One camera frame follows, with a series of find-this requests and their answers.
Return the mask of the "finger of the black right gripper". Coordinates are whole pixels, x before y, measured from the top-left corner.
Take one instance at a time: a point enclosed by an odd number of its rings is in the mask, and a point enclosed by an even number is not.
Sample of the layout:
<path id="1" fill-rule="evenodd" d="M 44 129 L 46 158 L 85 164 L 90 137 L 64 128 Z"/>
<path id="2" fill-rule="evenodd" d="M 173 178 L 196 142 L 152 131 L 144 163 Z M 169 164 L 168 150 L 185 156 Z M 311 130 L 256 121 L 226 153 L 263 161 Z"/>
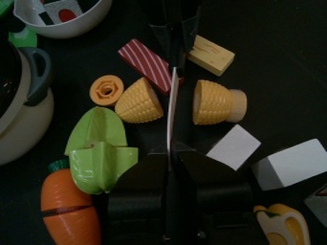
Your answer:
<path id="1" fill-rule="evenodd" d="M 181 8 L 181 51 L 182 56 L 193 49 L 194 37 L 197 33 L 200 6 L 185 5 Z"/>
<path id="2" fill-rule="evenodd" d="M 149 27 L 162 47 L 165 57 L 170 58 L 170 54 L 169 54 L 170 52 L 170 26 L 168 24 L 164 24 L 164 25 L 150 24 Z"/>

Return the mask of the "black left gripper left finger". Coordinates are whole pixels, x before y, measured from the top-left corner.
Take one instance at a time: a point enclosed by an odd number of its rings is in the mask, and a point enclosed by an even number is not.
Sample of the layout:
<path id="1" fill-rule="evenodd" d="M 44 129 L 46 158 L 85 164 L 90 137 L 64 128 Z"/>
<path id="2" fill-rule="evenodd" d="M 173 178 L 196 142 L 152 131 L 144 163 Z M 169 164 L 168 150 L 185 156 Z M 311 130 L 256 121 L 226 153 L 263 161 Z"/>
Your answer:
<path id="1" fill-rule="evenodd" d="M 110 245 L 164 245 L 166 157 L 148 154 L 120 176 L 108 195 Z"/>

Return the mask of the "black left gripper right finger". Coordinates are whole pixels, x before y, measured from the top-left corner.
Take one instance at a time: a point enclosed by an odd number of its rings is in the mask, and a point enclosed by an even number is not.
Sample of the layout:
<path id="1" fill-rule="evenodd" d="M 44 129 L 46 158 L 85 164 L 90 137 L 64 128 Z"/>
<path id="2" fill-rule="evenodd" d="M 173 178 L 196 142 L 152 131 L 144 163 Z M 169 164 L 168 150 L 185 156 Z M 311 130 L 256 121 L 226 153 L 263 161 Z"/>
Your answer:
<path id="1" fill-rule="evenodd" d="M 243 176 L 181 143 L 173 144 L 172 155 L 185 209 L 186 237 L 178 245 L 268 245 Z"/>

